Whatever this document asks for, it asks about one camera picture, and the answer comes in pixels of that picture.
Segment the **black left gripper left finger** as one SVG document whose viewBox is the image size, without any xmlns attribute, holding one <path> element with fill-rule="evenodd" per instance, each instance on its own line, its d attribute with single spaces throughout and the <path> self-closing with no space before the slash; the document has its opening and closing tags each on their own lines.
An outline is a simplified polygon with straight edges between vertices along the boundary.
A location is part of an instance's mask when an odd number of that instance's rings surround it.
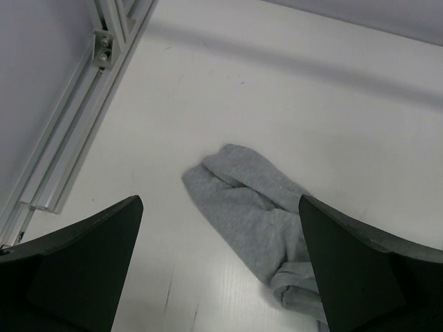
<svg viewBox="0 0 443 332">
<path fill-rule="evenodd" d="M 1 249 L 1 330 L 110 331 L 142 215 L 134 195 Z"/>
</svg>

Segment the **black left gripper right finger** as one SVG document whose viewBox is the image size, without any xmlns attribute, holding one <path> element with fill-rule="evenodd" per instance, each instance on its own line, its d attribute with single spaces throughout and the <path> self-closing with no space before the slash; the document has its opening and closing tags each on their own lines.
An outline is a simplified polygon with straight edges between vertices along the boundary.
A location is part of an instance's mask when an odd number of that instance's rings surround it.
<svg viewBox="0 0 443 332">
<path fill-rule="evenodd" d="M 302 231 L 330 331 L 441 331 L 442 251 L 301 197 Z"/>
</svg>

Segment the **grey tank top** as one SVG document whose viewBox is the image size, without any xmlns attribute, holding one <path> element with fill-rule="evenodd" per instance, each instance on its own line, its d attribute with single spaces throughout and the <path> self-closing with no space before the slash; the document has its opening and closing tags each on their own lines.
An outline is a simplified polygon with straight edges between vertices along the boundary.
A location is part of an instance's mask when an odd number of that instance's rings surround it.
<svg viewBox="0 0 443 332">
<path fill-rule="evenodd" d="M 192 202 L 279 305 L 328 331 L 302 231 L 307 190 L 264 156 L 224 145 L 182 176 Z"/>
</svg>

